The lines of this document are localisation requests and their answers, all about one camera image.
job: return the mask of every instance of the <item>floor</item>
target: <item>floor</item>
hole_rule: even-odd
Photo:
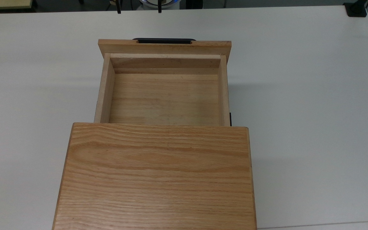
[[[278,6],[325,6],[342,5],[344,2],[355,0],[227,0],[227,8],[246,7],[278,7]],[[104,11],[109,6],[108,0],[85,0],[80,4],[78,0],[37,0],[36,12],[78,12],[78,11]],[[139,0],[124,0],[122,10],[137,9]],[[204,9],[222,8],[224,0],[203,0]],[[185,0],[180,3],[180,8],[185,9]],[[115,11],[115,6],[108,8]],[[27,10],[16,10],[15,12],[27,12]]]

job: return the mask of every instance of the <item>wood grain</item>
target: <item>wood grain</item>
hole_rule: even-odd
[[[219,126],[217,75],[116,74],[110,123]]]
[[[53,230],[254,230],[243,127],[75,123]]]
[[[108,123],[111,113],[111,99],[114,87],[114,69],[111,65],[110,54],[105,54],[99,95],[96,103],[95,123]]]
[[[224,54],[228,62],[231,41],[193,41],[191,44],[143,44],[137,40],[99,39],[102,55],[105,53],[135,54]]]
[[[230,126],[229,119],[229,95],[228,77],[226,71],[225,55],[221,56],[221,63],[218,69],[218,103],[219,103],[219,124]]]

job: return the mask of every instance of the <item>black metal bracket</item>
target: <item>black metal bracket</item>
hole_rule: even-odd
[[[134,38],[137,43],[154,43],[154,44],[191,44],[195,39],[191,38]]]
[[[365,18],[367,12],[365,10],[364,4],[367,0],[358,0],[355,3],[343,3],[346,7],[346,13],[349,17]]]
[[[162,1],[162,0],[158,0],[158,1],[157,1],[157,8],[158,8],[158,10],[159,10],[159,13],[161,13],[161,1]]]
[[[119,0],[111,0],[110,4],[115,5],[117,9],[117,13],[121,14],[121,7],[120,7]]]

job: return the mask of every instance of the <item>light wood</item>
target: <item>light wood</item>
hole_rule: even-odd
[[[75,123],[53,230],[254,230],[244,127]]]
[[[221,64],[218,69],[218,103],[219,103],[219,124],[230,126],[229,119],[229,96],[228,96],[228,77],[226,71],[225,56],[221,56]]]
[[[117,74],[218,74],[218,68],[115,68]]]
[[[105,54],[99,95],[96,103],[95,123],[108,123],[111,111],[111,99],[114,88],[114,69],[111,65],[110,54]]]
[[[30,8],[32,0],[0,0],[0,9]]]
[[[219,54],[110,54],[110,58],[221,59]]]
[[[116,74],[110,123],[219,126],[217,75]]]
[[[193,41],[191,44],[143,44],[137,40],[99,39],[102,55],[105,53],[134,54],[224,54],[228,62],[231,41]]]

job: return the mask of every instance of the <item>wooden edge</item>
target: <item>wooden edge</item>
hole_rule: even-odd
[[[70,130],[69,142],[67,143],[65,163],[63,164],[62,178],[60,179],[59,193],[57,194],[57,205],[56,205],[56,208],[55,208],[55,216],[54,216],[54,221],[53,221],[53,224],[52,224],[52,230],[55,229],[56,217],[57,217],[57,214],[58,214],[58,212],[57,212],[58,209],[57,208],[59,207],[60,191],[62,190],[63,177],[65,175],[65,169],[66,169],[67,154],[69,153],[70,141],[72,140],[72,133],[73,133],[73,127],[74,126],[75,126],[75,123],[73,123],[73,125],[72,125],[72,128]]]
[[[110,54],[106,53],[104,56],[102,77],[100,79],[99,95],[96,104],[95,123],[109,122],[115,75],[110,61]]]
[[[229,120],[228,76],[225,60],[225,55],[222,55],[218,69],[219,125],[231,126],[231,122]]]
[[[251,144],[249,140],[249,129],[245,127],[246,135],[247,135],[247,141],[248,141],[248,154],[249,154],[249,172],[251,174],[251,192],[252,192],[252,209],[254,211],[254,216],[252,217],[254,219],[254,228],[253,230],[257,229],[257,213],[255,209],[255,193],[254,193],[254,177],[252,174],[252,156],[251,156]]]
[[[221,59],[219,54],[110,54],[110,58]]]
[[[191,44],[148,44],[137,40],[99,39],[99,49],[105,53],[135,54],[220,54],[228,62],[231,41],[192,41]]]
[[[32,7],[32,0],[0,1],[0,9],[27,9]]]

